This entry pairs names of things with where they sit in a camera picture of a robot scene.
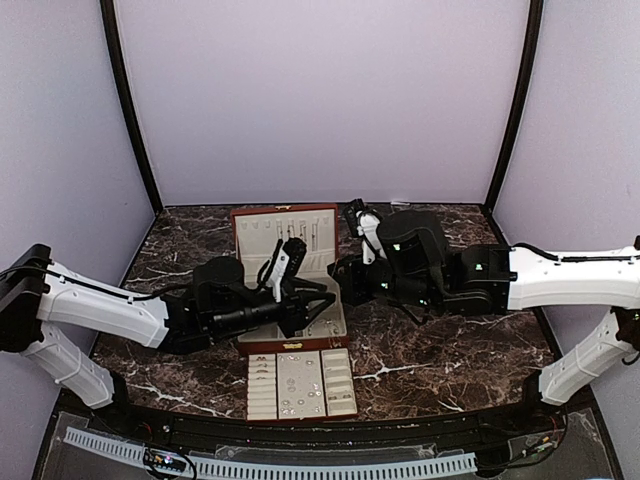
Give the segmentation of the brown wooden jewelry box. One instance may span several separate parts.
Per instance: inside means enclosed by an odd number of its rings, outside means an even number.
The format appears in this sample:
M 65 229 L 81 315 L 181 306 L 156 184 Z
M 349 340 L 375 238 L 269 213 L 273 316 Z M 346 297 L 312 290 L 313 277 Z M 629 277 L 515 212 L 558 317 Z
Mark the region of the brown wooden jewelry box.
M 258 272 L 273 254 L 278 239 L 301 238 L 307 246 L 306 255 L 295 277 L 324 283 L 328 292 L 336 295 L 335 303 L 315 321 L 332 320 L 344 328 L 340 337 L 313 337 L 304 331 L 286 337 L 277 324 L 261 326 L 238 337 L 238 351 L 244 355 L 300 352 L 345 348 L 349 343 L 339 285 L 327 273 L 327 266 L 339 257 L 338 206 L 308 204 L 276 207 L 256 207 L 231 211 L 236 256 L 245 270 L 245 283 L 257 285 Z M 295 292 L 287 276 L 282 285 L 282 298 Z

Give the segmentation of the beige jewelry tray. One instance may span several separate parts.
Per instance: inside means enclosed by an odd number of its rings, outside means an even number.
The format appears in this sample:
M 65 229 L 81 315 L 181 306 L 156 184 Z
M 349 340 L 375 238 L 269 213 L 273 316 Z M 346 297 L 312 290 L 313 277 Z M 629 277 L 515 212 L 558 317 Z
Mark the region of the beige jewelry tray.
M 247 421 L 329 420 L 357 413 L 347 349 L 248 357 Z

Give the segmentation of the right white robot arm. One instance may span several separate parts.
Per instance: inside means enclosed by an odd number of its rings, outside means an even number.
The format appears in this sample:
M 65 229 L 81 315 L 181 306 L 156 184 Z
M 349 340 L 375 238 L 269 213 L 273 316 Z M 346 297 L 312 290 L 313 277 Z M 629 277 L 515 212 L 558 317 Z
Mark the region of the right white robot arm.
M 584 386 L 639 352 L 639 247 L 548 252 L 527 243 L 451 249 L 437 217 L 403 210 L 381 217 L 361 201 L 345 209 L 362 251 L 327 268 L 344 303 L 373 300 L 409 313 L 503 314 L 562 305 L 600 305 L 598 326 L 559 360 L 531 374 L 510 413 L 521 434 L 534 432 Z

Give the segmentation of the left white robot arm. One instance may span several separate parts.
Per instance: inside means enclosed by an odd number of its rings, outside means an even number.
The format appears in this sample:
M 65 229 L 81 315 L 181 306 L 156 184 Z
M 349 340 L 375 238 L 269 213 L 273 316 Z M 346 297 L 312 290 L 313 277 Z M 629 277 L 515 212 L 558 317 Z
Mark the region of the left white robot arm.
M 291 338 L 336 301 L 328 286 L 298 277 L 306 253 L 298 239 L 277 242 L 254 287 L 246 284 L 238 259 L 216 256 L 197 266 L 189 282 L 148 294 L 78 275 L 50 252 L 35 244 L 2 271 L 1 349 L 32 360 L 87 407 L 102 410 L 103 421 L 120 436 L 141 427 L 124 379 L 90 360 L 61 325 L 188 355 L 268 324 Z

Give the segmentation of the silver bangle with charm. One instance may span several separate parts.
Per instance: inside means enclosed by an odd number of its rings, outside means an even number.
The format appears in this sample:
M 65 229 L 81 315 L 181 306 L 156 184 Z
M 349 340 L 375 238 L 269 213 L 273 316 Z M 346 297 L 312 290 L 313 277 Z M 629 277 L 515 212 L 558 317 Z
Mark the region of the silver bangle with charm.
M 309 326 L 308 333 L 313 337 L 340 337 L 344 328 L 340 323 L 332 320 L 315 321 Z

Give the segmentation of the black front rail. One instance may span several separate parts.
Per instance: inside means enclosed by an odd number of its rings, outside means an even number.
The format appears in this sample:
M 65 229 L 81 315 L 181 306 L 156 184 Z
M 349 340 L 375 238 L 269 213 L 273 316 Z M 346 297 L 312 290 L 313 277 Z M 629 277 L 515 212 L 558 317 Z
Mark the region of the black front rail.
M 116 384 L 116 401 L 94 412 L 112 431 L 161 446 L 211 450 L 216 446 L 282 449 L 365 449 L 434 444 L 443 449 L 503 449 L 519 436 L 564 437 L 564 408 L 512 404 L 443 416 L 384 421 L 255 422 L 171 413 L 129 402 Z

